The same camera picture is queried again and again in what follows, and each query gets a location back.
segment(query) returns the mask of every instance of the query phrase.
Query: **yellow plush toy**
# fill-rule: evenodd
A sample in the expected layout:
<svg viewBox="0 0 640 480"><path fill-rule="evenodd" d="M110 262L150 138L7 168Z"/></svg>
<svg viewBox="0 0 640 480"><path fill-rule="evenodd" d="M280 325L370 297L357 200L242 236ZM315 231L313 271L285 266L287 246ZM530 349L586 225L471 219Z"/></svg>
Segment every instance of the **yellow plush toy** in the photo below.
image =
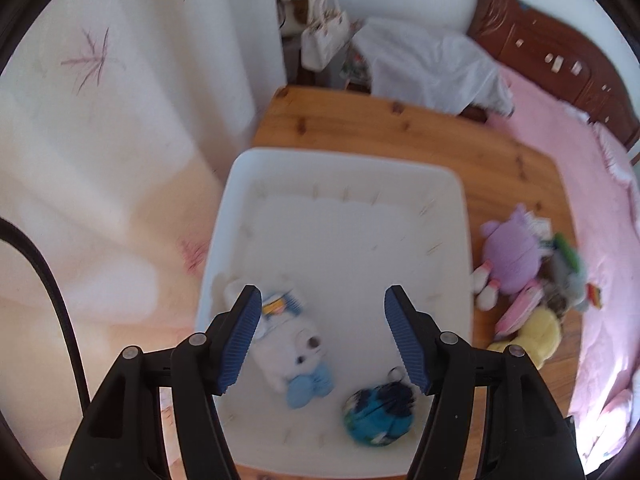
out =
<svg viewBox="0 0 640 480"><path fill-rule="evenodd" d="M556 314L546 306L538 306L526 320L515 339L492 343L488 349L502 352L508 345L519 345L524 348L533 364L540 370L545 361L558 349L561 339L560 322Z"/></svg>

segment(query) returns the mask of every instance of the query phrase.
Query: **blue plush ball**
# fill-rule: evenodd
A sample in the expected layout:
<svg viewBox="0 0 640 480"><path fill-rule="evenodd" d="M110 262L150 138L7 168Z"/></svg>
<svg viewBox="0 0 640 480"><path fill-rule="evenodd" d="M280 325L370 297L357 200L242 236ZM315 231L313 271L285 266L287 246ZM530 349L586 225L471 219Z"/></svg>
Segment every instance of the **blue plush ball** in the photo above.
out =
<svg viewBox="0 0 640 480"><path fill-rule="evenodd" d="M342 410L344 426L358 442L388 446L403 436L414 421L414 394L400 381L366 388L353 394Z"/></svg>

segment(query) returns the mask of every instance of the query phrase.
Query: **bed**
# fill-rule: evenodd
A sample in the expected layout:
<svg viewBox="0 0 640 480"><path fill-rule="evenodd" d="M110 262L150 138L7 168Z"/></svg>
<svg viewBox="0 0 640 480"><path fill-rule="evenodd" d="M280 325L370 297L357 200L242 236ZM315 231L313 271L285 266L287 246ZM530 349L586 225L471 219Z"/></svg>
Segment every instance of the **bed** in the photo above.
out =
<svg viewBox="0 0 640 480"><path fill-rule="evenodd" d="M638 140L640 123L607 57L523 2L478 0L468 35L504 65L514 95L514 114L489 114L487 124L555 160L590 281L603 289L603 309L583 318L570 407L578 450L593 470L622 445L627 388L638 366L640 201L625 150Z"/></svg>

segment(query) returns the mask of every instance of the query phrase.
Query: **metal screw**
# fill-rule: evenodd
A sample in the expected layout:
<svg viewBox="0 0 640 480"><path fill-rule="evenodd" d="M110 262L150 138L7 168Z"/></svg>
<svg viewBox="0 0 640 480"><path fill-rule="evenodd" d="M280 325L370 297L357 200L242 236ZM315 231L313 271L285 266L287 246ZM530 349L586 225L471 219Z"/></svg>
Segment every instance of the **metal screw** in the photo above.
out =
<svg viewBox="0 0 640 480"><path fill-rule="evenodd" d="M127 346L122 351L122 357L125 359L133 359L136 355L138 355L138 349L135 346Z"/></svg>
<svg viewBox="0 0 640 480"><path fill-rule="evenodd" d="M458 336L453 332L443 332L440 334L440 341L445 345L455 345L458 342Z"/></svg>
<svg viewBox="0 0 640 480"><path fill-rule="evenodd" d="M522 349L522 346L518 345L509 345L509 353L514 357L524 356L524 350Z"/></svg>
<svg viewBox="0 0 640 480"><path fill-rule="evenodd" d="M189 344L191 346L204 345L204 343L206 342L207 342L207 336L204 335L202 332L191 334L189 337Z"/></svg>

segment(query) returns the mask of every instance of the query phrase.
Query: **black cable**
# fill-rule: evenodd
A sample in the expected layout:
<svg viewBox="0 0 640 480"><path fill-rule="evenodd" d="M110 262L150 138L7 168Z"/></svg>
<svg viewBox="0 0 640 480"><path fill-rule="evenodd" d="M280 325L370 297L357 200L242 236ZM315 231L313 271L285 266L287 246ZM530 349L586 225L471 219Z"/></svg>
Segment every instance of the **black cable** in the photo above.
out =
<svg viewBox="0 0 640 480"><path fill-rule="evenodd" d="M56 283L53 273L44 256L40 253L34 243L29 240L26 234L18 229L11 222L8 222L4 218L0 218L0 240L8 243L24 256L33 267L39 276L44 288L49 295L53 309L58 316L58 322L60 323L60 330L62 330L62 337L65 339L66 351L69 354L69 360L71 361L71 368L74 372L76 379L76 388L78 389L78 397L80 398L80 407L82 408L82 414L86 411L91 399L89 398L89 389L86 386L86 378L84 376L84 368L82 368L82 359L80 358L80 351L78 349L78 342L74 335L74 329L69 319L69 314L66 311L65 301L62 298L58 284Z"/></svg>

